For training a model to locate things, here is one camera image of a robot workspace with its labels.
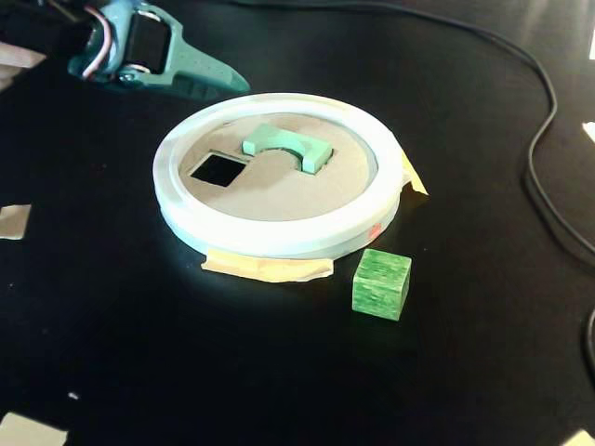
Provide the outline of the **person's pale hand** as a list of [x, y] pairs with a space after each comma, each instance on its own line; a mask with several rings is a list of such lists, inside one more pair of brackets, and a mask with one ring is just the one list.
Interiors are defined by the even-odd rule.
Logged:
[[4, 91], [18, 74], [35, 68], [46, 59], [46, 55], [19, 46], [0, 43], [0, 89]]

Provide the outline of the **teal gripper black servo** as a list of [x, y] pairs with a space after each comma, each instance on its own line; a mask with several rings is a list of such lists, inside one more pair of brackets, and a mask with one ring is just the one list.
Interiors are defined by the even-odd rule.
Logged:
[[179, 21], [165, 12], [160, 17], [147, 3], [101, 1], [86, 6], [84, 18], [89, 35], [68, 63], [69, 74], [81, 80], [123, 84], [138, 73], [163, 72], [163, 93], [198, 101], [250, 90], [234, 68], [188, 44]]

